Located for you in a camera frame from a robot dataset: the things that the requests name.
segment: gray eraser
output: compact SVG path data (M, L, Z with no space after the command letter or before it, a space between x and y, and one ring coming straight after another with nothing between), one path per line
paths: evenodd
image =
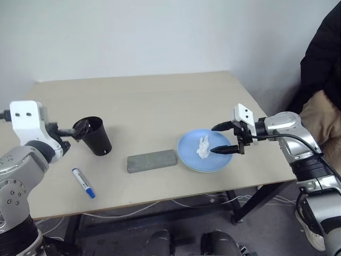
M174 150L165 150L154 153L128 156L128 173L142 172L157 168L176 165Z

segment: beige tabletop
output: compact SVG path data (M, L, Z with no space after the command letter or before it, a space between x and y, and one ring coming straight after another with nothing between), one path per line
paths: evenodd
M67 154L51 164L43 181L31 192L34 218L110 209L213 191L250 187L294 179L277 142L262 141L233 155L221 171L204 174L176 166L135 174L127 172L127 157L176 149L181 136L229 121L242 103L255 119L265 114L229 72L139 77L115 77L37 83L25 99L47 107L50 122L71 128L86 116L99 116L113 149L95 156L73 139ZM3 155L19 144L10 123L0 122ZM232 131L223 133L232 144ZM80 168L96 193L90 199L72 175Z

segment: blue marker cap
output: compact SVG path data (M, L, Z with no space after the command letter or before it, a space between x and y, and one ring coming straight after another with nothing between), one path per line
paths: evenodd
M95 198L96 197L91 188L87 188L85 191L89 194L89 196L91 198Z

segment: white tissue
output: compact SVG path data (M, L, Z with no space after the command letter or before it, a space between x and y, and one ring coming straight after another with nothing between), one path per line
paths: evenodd
M198 155L201 159L205 159L208 157L210 151L208 150L208 136L206 135L205 138L201 137L199 140L199 148L197 150Z

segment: beige pants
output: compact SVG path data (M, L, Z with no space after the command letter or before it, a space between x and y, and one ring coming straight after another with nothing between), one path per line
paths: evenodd
M322 90L304 105L300 116L320 145L325 159L341 174L341 111Z

